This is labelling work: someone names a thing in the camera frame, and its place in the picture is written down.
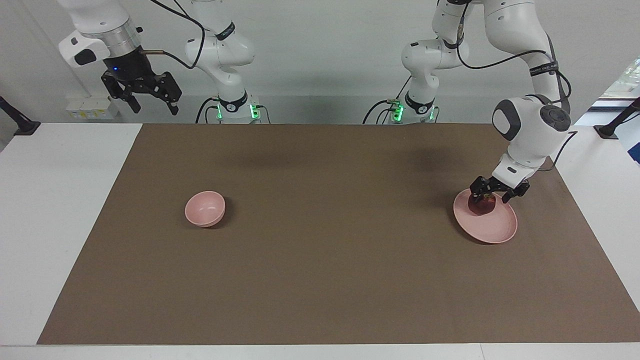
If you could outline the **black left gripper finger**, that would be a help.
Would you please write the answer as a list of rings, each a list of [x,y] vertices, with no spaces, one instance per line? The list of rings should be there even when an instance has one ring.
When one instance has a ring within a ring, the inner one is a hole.
[[[521,198],[530,189],[530,182],[522,182],[517,187],[507,187],[501,197],[502,203],[507,204],[513,198]]]
[[[480,202],[483,196],[489,193],[489,180],[485,177],[478,176],[469,187],[471,191],[470,201],[474,204]]]

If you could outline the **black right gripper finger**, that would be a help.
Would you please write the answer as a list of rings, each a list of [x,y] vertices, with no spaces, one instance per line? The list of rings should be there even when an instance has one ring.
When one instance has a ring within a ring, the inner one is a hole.
[[[119,94],[119,99],[124,101],[134,114],[139,114],[141,105],[134,96],[133,88],[130,84],[125,84]]]
[[[155,76],[155,92],[160,100],[163,100],[172,116],[179,112],[178,102],[182,96],[182,90],[169,71]]]

